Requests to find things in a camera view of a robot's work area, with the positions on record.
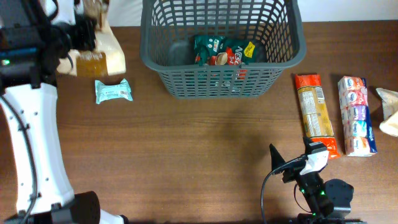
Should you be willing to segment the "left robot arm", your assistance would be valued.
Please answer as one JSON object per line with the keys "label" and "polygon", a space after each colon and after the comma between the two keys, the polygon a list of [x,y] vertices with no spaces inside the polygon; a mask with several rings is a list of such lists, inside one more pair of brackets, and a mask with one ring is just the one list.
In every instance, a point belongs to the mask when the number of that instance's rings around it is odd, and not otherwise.
{"label": "left robot arm", "polygon": [[17,171],[16,213],[8,223],[127,223],[76,194],[58,136],[57,68],[70,51],[93,51],[100,16],[86,1],[1,2],[1,108]]}

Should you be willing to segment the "teal snack packet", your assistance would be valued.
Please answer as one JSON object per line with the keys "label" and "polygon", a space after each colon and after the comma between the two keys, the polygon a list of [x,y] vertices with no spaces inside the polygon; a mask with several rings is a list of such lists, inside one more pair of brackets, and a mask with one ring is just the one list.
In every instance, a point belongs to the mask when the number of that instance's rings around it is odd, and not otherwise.
{"label": "teal snack packet", "polygon": [[117,85],[105,85],[99,80],[95,80],[96,104],[100,104],[106,100],[124,98],[133,101],[131,87],[124,78]]}

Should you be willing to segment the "beige brown snack pouch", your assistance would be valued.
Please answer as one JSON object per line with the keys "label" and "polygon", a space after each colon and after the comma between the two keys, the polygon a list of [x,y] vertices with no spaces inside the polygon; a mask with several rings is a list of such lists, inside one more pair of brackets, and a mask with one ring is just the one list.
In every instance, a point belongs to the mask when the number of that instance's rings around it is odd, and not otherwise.
{"label": "beige brown snack pouch", "polygon": [[103,77],[126,72],[124,52],[114,36],[107,20],[109,1],[82,0],[75,11],[97,22],[95,26],[95,48],[71,50],[67,58],[60,59],[57,71],[81,77]]}

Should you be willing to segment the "green Nescafe coffee bag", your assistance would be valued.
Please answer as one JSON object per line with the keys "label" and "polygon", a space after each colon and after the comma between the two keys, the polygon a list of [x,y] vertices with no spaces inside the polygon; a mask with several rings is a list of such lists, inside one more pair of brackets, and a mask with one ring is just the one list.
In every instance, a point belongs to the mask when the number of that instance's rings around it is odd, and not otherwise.
{"label": "green Nescafe coffee bag", "polygon": [[196,35],[193,39],[195,64],[241,65],[263,62],[264,45],[257,40],[239,40],[222,35]]}

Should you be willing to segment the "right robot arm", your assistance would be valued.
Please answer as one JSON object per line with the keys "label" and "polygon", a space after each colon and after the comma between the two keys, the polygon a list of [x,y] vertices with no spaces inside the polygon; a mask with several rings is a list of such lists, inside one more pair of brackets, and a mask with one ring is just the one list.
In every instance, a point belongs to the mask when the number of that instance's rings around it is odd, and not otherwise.
{"label": "right robot arm", "polygon": [[341,179],[324,181],[320,172],[327,166],[329,150],[322,142],[303,138],[305,152],[285,161],[273,144],[269,145],[272,170],[266,175],[261,189],[261,215],[265,217],[264,193],[267,180],[282,174],[283,183],[295,182],[294,192],[300,191],[309,209],[297,215],[291,223],[363,223],[347,219],[351,213],[354,187]]}

